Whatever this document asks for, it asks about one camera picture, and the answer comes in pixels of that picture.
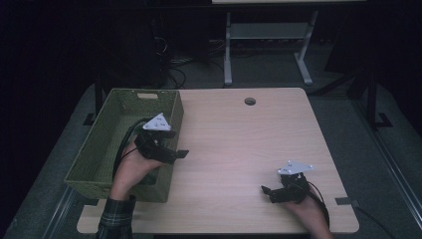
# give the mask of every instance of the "human hand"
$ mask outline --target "human hand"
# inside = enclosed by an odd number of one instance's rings
[[[297,204],[294,201],[284,202],[283,206],[295,214],[315,239],[332,239],[325,218],[318,204],[308,195],[304,201]]]
[[[108,196],[113,200],[128,200],[130,190],[137,185],[150,170],[164,164],[163,162],[154,159],[144,158],[136,149],[134,141],[124,149],[121,156],[123,156],[123,159],[115,173],[111,191]]]

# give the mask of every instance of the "forearm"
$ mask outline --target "forearm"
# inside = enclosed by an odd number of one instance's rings
[[[305,228],[313,236],[313,239],[333,239],[332,233],[325,222],[322,213],[315,210],[311,213],[297,214]]]

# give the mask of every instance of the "wooden table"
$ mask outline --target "wooden table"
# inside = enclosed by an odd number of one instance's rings
[[[305,229],[261,185],[280,188],[288,160],[313,164],[305,173],[320,190],[331,231],[352,233],[358,222],[302,89],[180,91],[184,118],[167,203],[136,203],[134,233],[301,233]],[[245,98],[256,104],[247,106]],[[85,206],[82,233],[97,231],[105,201]]]

